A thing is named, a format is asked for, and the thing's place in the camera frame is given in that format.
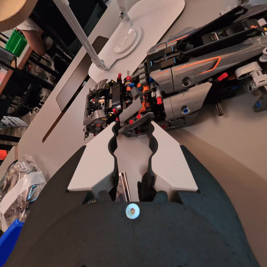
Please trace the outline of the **grey lego panel assembly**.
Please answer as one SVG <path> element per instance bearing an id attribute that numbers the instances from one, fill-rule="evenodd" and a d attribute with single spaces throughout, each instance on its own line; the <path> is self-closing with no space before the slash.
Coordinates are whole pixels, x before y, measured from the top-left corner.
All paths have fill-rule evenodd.
<path id="1" fill-rule="evenodd" d="M 137 87 L 130 89 L 123 95 L 123 110 L 118 116 L 119 133 L 127 138 L 147 135 L 149 123 L 155 118 L 153 112 L 146 110 L 147 101 L 144 93 Z"/>

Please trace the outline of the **clear bag of lego parts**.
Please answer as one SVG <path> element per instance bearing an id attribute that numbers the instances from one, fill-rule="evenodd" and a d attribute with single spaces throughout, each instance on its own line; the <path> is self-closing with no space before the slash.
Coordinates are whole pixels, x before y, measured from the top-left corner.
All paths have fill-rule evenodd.
<path id="1" fill-rule="evenodd" d="M 0 229 L 5 232 L 18 219 L 25 222 L 30 207 L 46 185 L 42 171 L 27 154 L 12 163 L 0 183 Z"/>

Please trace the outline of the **white desk lamp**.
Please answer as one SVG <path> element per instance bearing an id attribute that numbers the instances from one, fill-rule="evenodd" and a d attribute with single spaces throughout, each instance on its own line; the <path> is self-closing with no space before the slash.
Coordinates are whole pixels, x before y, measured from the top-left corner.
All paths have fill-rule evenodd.
<path id="1" fill-rule="evenodd" d="M 92 60 L 95 82 L 132 74 L 185 7 L 183 0 L 111 1 L 87 37 L 68 1 L 54 1 Z"/>

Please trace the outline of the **blue plastic bin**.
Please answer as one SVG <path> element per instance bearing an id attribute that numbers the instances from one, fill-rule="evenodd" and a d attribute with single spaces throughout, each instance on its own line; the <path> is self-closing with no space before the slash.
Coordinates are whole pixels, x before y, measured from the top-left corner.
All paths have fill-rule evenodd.
<path id="1" fill-rule="evenodd" d="M 0 266 L 3 266 L 13 251 L 24 222 L 16 219 L 0 238 Z"/>

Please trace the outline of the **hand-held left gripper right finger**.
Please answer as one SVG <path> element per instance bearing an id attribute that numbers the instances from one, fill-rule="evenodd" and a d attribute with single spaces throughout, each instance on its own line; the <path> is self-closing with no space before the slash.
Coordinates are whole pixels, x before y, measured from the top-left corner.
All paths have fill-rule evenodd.
<path id="1" fill-rule="evenodd" d="M 138 182 L 139 201 L 153 201 L 160 191 L 170 201 L 177 192 L 197 192 L 198 186 L 180 144 L 154 121 L 149 122 L 148 136 L 152 154 L 147 172 Z"/>

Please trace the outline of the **grey lego car model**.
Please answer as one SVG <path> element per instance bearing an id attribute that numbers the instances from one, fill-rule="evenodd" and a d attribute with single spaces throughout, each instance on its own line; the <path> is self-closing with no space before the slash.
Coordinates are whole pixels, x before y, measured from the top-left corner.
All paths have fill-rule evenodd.
<path id="1" fill-rule="evenodd" d="M 266 46 L 266 3 L 239 1 L 206 25 L 185 28 L 152 46 L 132 74 L 118 73 L 89 90 L 84 139 L 119 123 L 123 95 L 133 87 L 144 93 L 154 121 L 165 120 L 163 129 L 191 126 L 204 104 L 214 104 L 222 116 L 222 100 L 240 88 L 260 91 L 252 110 L 266 111 Z"/>

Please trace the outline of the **lego sticker sheet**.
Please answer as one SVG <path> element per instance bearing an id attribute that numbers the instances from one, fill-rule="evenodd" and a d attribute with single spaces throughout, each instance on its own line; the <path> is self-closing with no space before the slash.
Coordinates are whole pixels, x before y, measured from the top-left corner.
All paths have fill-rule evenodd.
<path id="1" fill-rule="evenodd" d="M 119 192 L 123 197 L 123 200 L 120 200 L 120 201 L 132 202 L 128 180 L 127 180 L 125 171 L 119 173 L 119 182 L 118 182 L 117 192 Z"/>

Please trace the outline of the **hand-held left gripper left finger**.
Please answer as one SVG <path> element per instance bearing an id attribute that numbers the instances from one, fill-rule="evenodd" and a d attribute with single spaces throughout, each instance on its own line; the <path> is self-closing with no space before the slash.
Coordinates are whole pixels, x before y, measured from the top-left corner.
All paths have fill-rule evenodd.
<path id="1" fill-rule="evenodd" d="M 100 191 L 105 190 L 112 201 L 115 201 L 119 182 L 118 162 L 114 155 L 117 149 L 118 126 L 118 122 L 112 122 L 86 144 L 68 191 L 90 191 L 97 196 Z"/>

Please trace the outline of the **green plastic bin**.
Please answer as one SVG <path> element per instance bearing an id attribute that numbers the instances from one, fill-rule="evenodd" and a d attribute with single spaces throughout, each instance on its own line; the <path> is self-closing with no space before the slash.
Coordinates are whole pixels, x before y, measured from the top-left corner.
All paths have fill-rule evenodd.
<path id="1" fill-rule="evenodd" d="M 14 29 L 12 35 L 5 45 L 5 49 L 16 57 L 20 57 L 26 45 L 26 38 L 20 32 Z"/>

